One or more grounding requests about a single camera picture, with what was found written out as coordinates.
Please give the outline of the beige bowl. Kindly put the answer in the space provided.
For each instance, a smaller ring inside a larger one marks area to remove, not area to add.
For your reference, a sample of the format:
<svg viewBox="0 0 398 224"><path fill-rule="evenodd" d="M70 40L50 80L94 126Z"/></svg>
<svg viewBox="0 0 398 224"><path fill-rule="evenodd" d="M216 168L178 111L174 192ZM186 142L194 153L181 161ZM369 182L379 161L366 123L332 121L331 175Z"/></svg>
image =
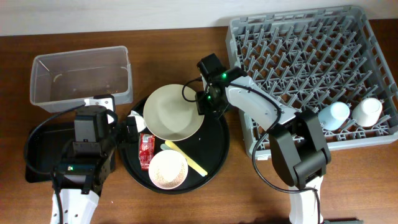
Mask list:
<svg viewBox="0 0 398 224"><path fill-rule="evenodd" d="M194 135L205 117L198 114L196 91L180 84L169 84L154 91L146 100L143 117L156 137L181 141Z"/></svg>

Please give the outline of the pink bowl with rice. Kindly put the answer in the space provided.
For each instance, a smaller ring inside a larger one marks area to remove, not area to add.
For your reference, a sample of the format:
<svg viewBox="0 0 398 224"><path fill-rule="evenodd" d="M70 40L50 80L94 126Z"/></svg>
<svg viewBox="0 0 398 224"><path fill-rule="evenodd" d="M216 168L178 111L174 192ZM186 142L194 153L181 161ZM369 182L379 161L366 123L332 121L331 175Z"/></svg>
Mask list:
<svg viewBox="0 0 398 224"><path fill-rule="evenodd" d="M152 158L148 174L156 187L163 190L175 189L187 178L187 160L177 151L159 152Z"/></svg>

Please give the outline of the light blue cup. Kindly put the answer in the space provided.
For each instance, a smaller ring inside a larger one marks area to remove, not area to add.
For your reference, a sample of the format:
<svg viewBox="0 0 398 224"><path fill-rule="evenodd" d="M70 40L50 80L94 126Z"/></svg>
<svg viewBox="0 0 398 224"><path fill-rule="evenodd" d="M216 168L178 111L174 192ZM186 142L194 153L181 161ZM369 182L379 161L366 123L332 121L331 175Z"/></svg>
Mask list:
<svg viewBox="0 0 398 224"><path fill-rule="evenodd" d="M343 125L349 115L348 105L342 102L335 102L321 110L318 114L318 119L323 129L334 131Z"/></svg>

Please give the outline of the white cup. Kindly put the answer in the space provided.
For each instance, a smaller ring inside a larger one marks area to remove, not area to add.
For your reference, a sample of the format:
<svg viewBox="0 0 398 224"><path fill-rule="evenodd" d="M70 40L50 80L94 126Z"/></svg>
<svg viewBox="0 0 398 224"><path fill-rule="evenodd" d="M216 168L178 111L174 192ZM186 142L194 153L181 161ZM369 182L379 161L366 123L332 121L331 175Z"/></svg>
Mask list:
<svg viewBox="0 0 398 224"><path fill-rule="evenodd" d="M370 127L377 123L382 112L382 103L376 98L366 98L355 107L352 118L362 127Z"/></svg>

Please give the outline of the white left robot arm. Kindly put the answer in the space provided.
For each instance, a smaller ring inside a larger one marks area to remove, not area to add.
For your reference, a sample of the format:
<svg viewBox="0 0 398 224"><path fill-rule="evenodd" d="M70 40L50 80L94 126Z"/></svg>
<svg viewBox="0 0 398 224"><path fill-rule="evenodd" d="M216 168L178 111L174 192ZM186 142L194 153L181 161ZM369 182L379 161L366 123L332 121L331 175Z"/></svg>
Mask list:
<svg viewBox="0 0 398 224"><path fill-rule="evenodd" d="M112 95L86 98L76 109L75 136L51 171L54 194L51 223L89 223L103 184L114 167L116 149L137 143L135 118L118 122Z"/></svg>

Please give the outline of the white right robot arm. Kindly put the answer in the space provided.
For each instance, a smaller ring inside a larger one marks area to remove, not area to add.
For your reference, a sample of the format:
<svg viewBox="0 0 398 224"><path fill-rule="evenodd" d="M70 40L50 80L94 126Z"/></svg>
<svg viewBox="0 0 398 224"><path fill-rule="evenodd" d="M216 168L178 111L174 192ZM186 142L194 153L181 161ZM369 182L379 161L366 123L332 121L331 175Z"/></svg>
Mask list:
<svg viewBox="0 0 398 224"><path fill-rule="evenodd" d="M289 221L323 223L320 186L331 154L317 114L284 106L242 68L227 69L215 54L202 58L197 67L204 85L195 97L199 114L223 114L235 106L249 115L264 130L253 151L267 139L274 170L288 185L270 187L290 195Z"/></svg>

